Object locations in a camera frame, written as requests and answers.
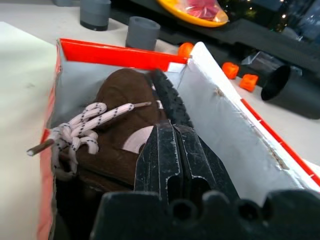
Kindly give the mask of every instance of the brown suede shoe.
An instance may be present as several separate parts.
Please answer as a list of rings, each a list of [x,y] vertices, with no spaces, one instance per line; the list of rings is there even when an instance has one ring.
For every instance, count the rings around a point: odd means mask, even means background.
[[[105,192],[133,190],[139,154],[124,150],[124,144],[138,130],[150,130],[167,119],[158,100],[152,83],[143,73],[124,68],[105,80],[95,102],[105,103],[108,111],[127,103],[151,102],[151,105],[135,108],[94,129],[98,134],[99,152],[89,154],[86,145],[76,152],[77,173],[82,181]]]

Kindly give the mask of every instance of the orange shoebox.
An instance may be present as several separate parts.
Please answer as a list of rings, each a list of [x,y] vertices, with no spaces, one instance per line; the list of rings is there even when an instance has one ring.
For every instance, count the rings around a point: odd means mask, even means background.
[[[320,192],[319,177],[242,99],[202,42],[187,59],[178,55],[71,39],[57,41],[55,82],[45,130],[69,121],[94,100],[114,71],[161,69],[182,98],[202,140],[222,160],[241,198],[261,204],[267,193],[283,189]],[[37,239],[48,240],[56,214],[52,152],[40,153],[42,197]]]

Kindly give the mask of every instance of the table surface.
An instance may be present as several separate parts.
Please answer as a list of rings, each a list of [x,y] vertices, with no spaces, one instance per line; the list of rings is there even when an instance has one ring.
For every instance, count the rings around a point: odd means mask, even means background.
[[[14,103],[13,106],[0,104],[0,110],[8,113],[0,124],[2,136],[8,136],[0,143],[1,151],[11,157],[0,161],[0,239],[34,240],[40,201],[39,160],[22,154],[33,143],[29,136],[33,135],[37,141],[41,135],[54,75],[56,39],[124,46],[128,27],[110,19],[108,31],[86,29],[79,24],[78,6],[57,7],[50,0],[0,0],[0,22],[7,23],[0,23],[0,73],[5,86],[0,97]],[[177,47],[158,40],[155,50],[175,54]],[[264,103],[259,97],[259,87],[249,93],[239,88],[237,81],[232,84],[302,158],[320,165],[319,120],[309,120]],[[23,137],[17,140],[14,136],[19,136],[19,132]]]

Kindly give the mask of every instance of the yellow plate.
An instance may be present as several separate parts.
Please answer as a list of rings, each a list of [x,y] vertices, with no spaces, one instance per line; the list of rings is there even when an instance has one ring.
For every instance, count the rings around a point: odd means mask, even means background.
[[[209,20],[204,20],[204,19],[192,16],[186,12],[183,12],[177,9],[176,5],[178,4],[179,0],[157,0],[157,1],[168,12],[175,15],[177,18],[182,19],[191,24],[195,24],[203,27],[209,27],[209,28],[216,28],[216,27],[225,25],[229,20],[227,14],[223,10],[220,10],[215,16],[215,19],[220,20],[219,22],[213,21],[213,20],[209,21]]]

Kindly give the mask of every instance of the plastic bag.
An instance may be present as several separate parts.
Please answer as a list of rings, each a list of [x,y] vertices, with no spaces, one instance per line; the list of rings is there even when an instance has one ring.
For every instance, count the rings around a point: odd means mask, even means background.
[[[178,8],[196,18],[214,22],[227,22],[228,16],[217,0],[180,0]]]

